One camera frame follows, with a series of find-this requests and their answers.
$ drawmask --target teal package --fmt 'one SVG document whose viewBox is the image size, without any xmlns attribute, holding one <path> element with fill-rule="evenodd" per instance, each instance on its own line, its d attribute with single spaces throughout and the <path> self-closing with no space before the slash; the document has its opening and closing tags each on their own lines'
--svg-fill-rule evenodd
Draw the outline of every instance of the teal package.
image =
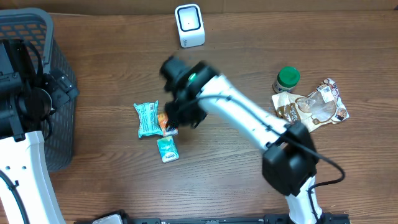
<svg viewBox="0 0 398 224">
<path fill-rule="evenodd" d="M 160 156 L 164 163 L 174 161 L 180 157 L 172 136 L 157 140 L 157 147 L 159 147 Z"/>
<path fill-rule="evenodd" d="M 157 120 L 157 106 L 159 102 L 134 104 L 139 115 L 138 137 L 151 136 L 154 134 L 163 135 L 163 131 Z"/>
</svg>

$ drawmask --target wooden table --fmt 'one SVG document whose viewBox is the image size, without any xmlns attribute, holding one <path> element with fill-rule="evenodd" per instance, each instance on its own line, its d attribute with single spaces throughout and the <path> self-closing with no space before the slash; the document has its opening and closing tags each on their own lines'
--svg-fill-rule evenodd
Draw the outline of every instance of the wooden table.
<svg viewBox="0 0 398 224">
<path fill-rule="evenodd" d="M 75 157 L 51 174 L 68 223 L 125 209 L 132 217 L 194 218 L 287 213 L 262 177 L 257 149 L 216 116 L 175 138 L 180 159 L 160 160 L 158 137 L 137 137 L 133 103 L 171 96 L 159 76 L 171 54 L 206 59 L 267 111 L 271 84 L 287 65 L 301 71 L 307 95 L 336 81 L 350 119 L 312 133 L 320 153 L 346 171 L 321 187 L 325 212 L 352 223 L 398 223 L 398 13 L 298 12 L 204 15 L 206 43 L 180 49 L 174 15 L 54 16 L 55 37 L 74 68 L 80 96 Z M 324 162 L 318 181 L 338 176 Z M 0 223 L 7 223 L 4 212 Z"/>
</svg>

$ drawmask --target gray bin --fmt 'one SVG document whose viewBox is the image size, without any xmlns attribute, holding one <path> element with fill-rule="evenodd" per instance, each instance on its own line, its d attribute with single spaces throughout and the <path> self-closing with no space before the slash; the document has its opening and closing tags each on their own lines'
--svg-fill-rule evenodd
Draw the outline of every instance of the gray bin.
<svg viewBox="0 0 398 224">
<path fill-rule="evenodd" d="M 50 15 L 41 9 L 0 11 L 0 39 L 29 40 L 40 52 L 45 73 L 58 68 L 77 86 L 75 73 L 55 41 L 53 32 Z M 30 49 L 29 53 L 37 69 L 37 57 Z M 50 117 L 53 133 L 45 142 L 45 160 L 49 171 L 63 169 L 72 160 L 75 106 L 76 100 L 73 100 Z M 46 137 L 49 133 L 48 124 L 43 122 L 42 127 Z"/>
</svg>

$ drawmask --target green lid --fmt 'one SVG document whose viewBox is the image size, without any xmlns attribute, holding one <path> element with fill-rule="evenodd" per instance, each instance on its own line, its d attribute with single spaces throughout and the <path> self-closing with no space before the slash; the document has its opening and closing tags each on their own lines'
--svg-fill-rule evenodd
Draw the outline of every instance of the green lid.
<svg viewBox="0 0 398 224">
<path fill-rule="evenodd" d="M 294 67 L 284 67 L 278 74 L 278 82 L 286 88 L 297 85 L 300 80 L 300 72 Z"/>
</svg>

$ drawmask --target perforated basket wall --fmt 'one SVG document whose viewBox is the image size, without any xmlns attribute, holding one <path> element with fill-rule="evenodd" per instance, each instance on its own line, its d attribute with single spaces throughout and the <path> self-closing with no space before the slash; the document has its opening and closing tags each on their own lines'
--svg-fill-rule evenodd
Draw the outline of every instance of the perforated basket wall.
<svg viewBox="0 0 398 224">
<path fill-rule="evenodd" d="M 0 39 L 29 40 L 41 54 L 45 73 L 58 68 L 76 84 L 75 73 L 53 37 L 53 22 L 45 11 L 36 8 L 0 11 Z M 37 68 L 37 57 L 33 52 L 29 53 Z M 76 101 L 69 102 L 50 117 L 53 134 L 45 142 L 45 159 L 49 171 L 63 169 L 72 160 L 75 105 Z M 42 127 L 46 137 L 49 133 L 48 124 L 42 123 Z"/>
</svg>

